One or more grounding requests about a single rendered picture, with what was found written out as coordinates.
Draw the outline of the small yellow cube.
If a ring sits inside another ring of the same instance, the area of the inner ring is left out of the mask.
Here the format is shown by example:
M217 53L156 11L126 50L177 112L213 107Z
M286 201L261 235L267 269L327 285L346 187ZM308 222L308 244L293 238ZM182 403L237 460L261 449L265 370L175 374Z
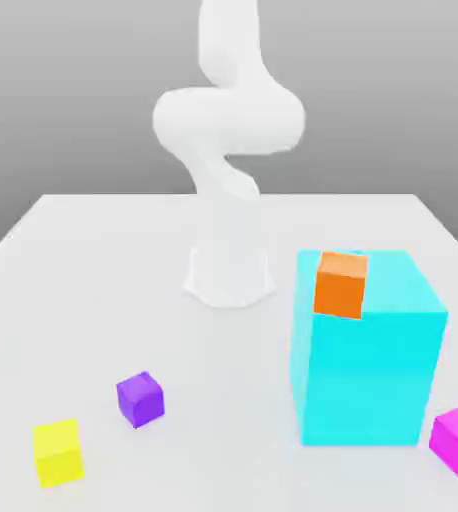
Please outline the small yellow cube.
M42 488L84 478L76 419L35 427L33 439L34 460Z

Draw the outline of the small purple cube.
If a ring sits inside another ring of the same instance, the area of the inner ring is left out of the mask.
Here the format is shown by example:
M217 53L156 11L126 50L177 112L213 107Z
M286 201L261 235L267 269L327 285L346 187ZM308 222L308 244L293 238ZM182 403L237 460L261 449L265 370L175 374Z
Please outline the small purple cube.
M116 391L119 410L134 429L165 413L163 389L148 372L117 383Z

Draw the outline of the small orange cube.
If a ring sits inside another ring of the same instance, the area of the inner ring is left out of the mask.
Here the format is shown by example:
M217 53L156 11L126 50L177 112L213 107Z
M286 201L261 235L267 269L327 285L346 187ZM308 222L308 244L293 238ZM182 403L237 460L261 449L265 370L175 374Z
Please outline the small orange cube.
M313 311L360 319L367 271L367 256L322 252L316 274Z

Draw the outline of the large cyan box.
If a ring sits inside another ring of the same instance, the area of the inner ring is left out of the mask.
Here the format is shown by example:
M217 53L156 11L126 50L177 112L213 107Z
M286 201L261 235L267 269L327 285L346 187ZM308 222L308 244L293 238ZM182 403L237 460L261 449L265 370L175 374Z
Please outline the large cyan box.
M358 319L314 310L321 253L300 250L290 380L304 446L414 446L448 311L405 251L367 251Z

